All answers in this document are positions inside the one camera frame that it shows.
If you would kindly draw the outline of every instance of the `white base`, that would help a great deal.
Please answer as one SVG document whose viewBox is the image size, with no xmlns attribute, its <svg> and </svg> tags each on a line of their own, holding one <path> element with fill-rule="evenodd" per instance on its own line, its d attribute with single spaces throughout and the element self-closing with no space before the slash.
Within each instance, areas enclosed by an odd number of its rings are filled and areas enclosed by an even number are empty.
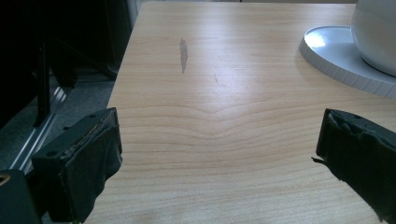
<svg viewBox="0 0 396 224">
<path fill-rule="evenodd" d="M 396 77 L 367 64 L 355 47 L 349 26 L 322 26 L 309 30 L 300 52 L 319 71 L 348 86 L 396 98 Z"/>
</svg>

